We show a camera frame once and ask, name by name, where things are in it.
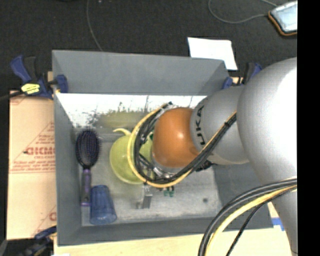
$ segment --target black carpet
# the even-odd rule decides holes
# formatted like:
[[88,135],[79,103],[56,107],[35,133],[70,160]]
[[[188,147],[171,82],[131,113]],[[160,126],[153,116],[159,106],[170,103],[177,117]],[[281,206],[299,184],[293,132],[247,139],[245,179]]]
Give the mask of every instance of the black carpet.
[[[267,14],[261,0],[213,0],[220,17],[238,21]],[[287,0],[274,0],[275,4]],[[88,17],[99,46],[89,29]],[[0,96],[19,88],[10,61],[36,56],[38,72],[51,70],[52,49],[189,56],[187,37],[231,40],[242,76],[246,64],[267,67],[297,56],[297,36],[281,36],[267,17],[240,24],[214,18],[208,0],[10,0],[0,3]],[[5,237],[8,177],[8,102],[0,102],[0,242]]]

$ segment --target gray robot arm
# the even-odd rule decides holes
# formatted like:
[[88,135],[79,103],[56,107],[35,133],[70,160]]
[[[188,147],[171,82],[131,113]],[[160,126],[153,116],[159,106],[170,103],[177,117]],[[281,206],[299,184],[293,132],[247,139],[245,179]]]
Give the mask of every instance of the gray robot arm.
[[[297,58],[266,67],[246,85],[216,92],[195,108],[190,131],[198,150],[236,110],[237,121],[208,160],[220,164],[250,162],[260,182],[297,176]],[[298,255],[297,192],[276,199],[292,255]]]

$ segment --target black hairbrush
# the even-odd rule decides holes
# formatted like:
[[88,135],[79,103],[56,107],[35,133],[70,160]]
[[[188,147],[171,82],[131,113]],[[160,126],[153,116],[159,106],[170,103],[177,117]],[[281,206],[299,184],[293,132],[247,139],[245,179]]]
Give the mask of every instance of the black hairbrush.
[[91,168],[98,160],[100,141],[97,134],[90,129],[80,132],[75,142],[75,155],[83,168],[81,177],[81,205],[90,206]]

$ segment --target blue cup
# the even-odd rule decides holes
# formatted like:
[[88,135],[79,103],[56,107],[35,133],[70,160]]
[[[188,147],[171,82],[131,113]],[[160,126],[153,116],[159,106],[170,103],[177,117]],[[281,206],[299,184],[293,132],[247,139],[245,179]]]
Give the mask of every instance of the blue cup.
[[114,202],[106,185],[97,185],[91,188],[90,223],[105,225],[117,219]]

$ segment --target cable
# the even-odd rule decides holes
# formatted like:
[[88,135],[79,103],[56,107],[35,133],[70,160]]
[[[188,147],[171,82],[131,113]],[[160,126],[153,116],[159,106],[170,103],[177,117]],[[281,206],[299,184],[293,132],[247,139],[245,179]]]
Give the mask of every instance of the cable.
[[234,220],[236,219],[238,216],[240,216],[241,214],[245,213],[246,211],[250,210],[251,208],[258,206],[258,205],[264,205],[268,202],[270,202],[271,199],[275,199],[280,195],[285,194],[285,192],[294,190],[296,188],[296,186],[290,186],[288,188],[283,188],[283,189],[279,189],[277,191],[268,193],[266,195],[263,195],[247,204],[245,204],[244,206],[242,206],[241,208],[235,210],[232,214],[230,214],[223,222],[222,224],[216,229],[216,231],[213,233],[212,237],[210,238],[208,245],[207,245],[207,249],[206,251],[210,251],[212,248],[212,244],[214,243],[214,241],[217,239],[218,234],[221,234],[221,232],[223,232],[223,230],[225,230],[225,228]]
[[233,242],[232,242],[232,244],[231,244],[231,246],[230,246],[230,248],[229,248],[229,250],[228,250],[228,252],[226,253],[225,256],[230,256],[230,254],[231,254],[231,252],[233,251],[233,249],[235,248],[235,246],[236,246],[239,238],[241,237],[241,235],[243,234],[245,228],[247,227],[249,221],[252,219],[252,217],[258,212],[258,210],[259,210],[262,206],[264,206],[266,203],[269,203],[269,202],[275,200],[275,199],[278,198],[278,197],[281,197],[281,196],[283,196],[283,195],[285,195],[285,194],[290,193],[290,192],[291,192],[292,190],[294,190],[294,189],[295,189],[295,188],[292,188],[292,189],[288,189],[288,190],[286,190],[286,191],[283,191],[283,192],[281,192],[280,194],[278,194],[278,195],[270,198],[269,200],[267,200],[267,201],[259,204],[257,207],[255,207],[254,210],[253,210],[253,211],[250,213],[250,215],[247,217],[247,219],[245,220],[245,222],[243,223],[243,225],[241,226],[241,228],[239,229],[238,234],[237,234],[236,237],[234,238],[234,240],[233,240]]
[[227,203],[220,212],[215,216],[215,218],[211,221],[207,230],[205,231],[203,238],[201,240],[198,256],[204,256],[207,250],[207,246],[209,243],[212,243],[212,239],[214,239],[219,232],[222,232],[226,223],[230,223],[231,219],[236,218],[238,215],[244,213],[246,210],[263,203],[262,199],[268,200],[269,197],[274,196],[275,194],[270,193],[280,193],[282,189],[290,189],[291,187],[297,186],[297,179],[292,178],[289,180],[279,181],[267,185],[262,185],[256,188],[253,188],[249,191],[244,192],[243,194],[237,196],[229,203]]
[[16,91],[16,92],[13,92],[13,93],[10,93],[10,94],[3,95],[3,96],[0,97],[0,102],[2,102],[4,100],[9,100],[10,98],[13,98],[15,96],[19,96],[19,95],[21,95],[23,93],[24,93],[23,91]]
[[91,33],[91,35],[92,35],[92,38],[93,38],[96,46],[99,48],[99,50],[100,50],[101,52],[103,52],[104,50],[103,50],[102,47],[100,46],[100,44],[99,44],[99,42],[98,42],[98,40],[97,40],[97,38],[96,38],[96,36],[95,36],[95,33],[94,33],[94,31],[93,31],[93,29],[92,29],[92,27],[91,27],[91,22],[90,22],[90,17],[89,17],[89,2],[90,2],[90,0],[87,0],[87,2],[86,2],[86,21],[87,21],[87,24],[88,24],[90,33]]
[[144,166],[151,166],[148,164],[148,161],[145,158],[141,158],[139,154],[140,147],[142,145],[141,137],[142,133],[145,133],[146,138],[149,132],[153,129],[150,123],[153,123],[154,119],[159,118],[159,113],[164,112],[165,108],[169,104],[165,104],[162,107],[150,112],[143,119],[141,119],[138,124],[133,129],[127,147],[127,159],[129,166],[133,173],[145,184],[156,188],[167,188],[176,185],[181,182],[185,177],[191,174],[193,171],[197,170],[199,166],[201,166],[208,158],[208,155],[212,152],[212,150],[217,146],[218,142],[222,138],[222,136],[226,133],[229,127],[236,121],[236,112],[234,112],[225,123],[219,128],[219,130],[213,135],[213,137],[209,140],[209,142],[203,147],[201,152],[197,155],[197,157],[191,161],[187,166],[185,166],[178,173],[171,175],[170,177],[161,177],[155,176],[155,178],[148,177],[142,170],[141,163],[144,163]]
[[[223,19],[223,18],[220,18],[219,16],[217,16],[213,10],[211,9],[211,5],[212,5],[212,1],[213,0],[208,0],[208,9],[210,11],[210,13],[212,14],[213,17],[215,17],[217,20],[221,21],[221,22],[224,22],[224,23],[228,23],[228,24],[240,24],[240,23],[245,23],[245,22],[248,22],[248,21],[251,21],[253,19],[256,19],[256,18],[259,18],[259,17],[266,17],[267,14],[257,14],[257,15],[254,15],[254,16],[251,16],[249,18],[245,18],[245,19],[242,19],[242,20],[237,20],[237,21],[231,21],[231,20],[226,20],[226,19]],[[270,4],[274,7],[276,7],[277,5],[273,2],[270,2],[270,1],[267,1],[267,0],[260,0],[261,2],[264,2],[264,3],[267,3],[267,4]]]

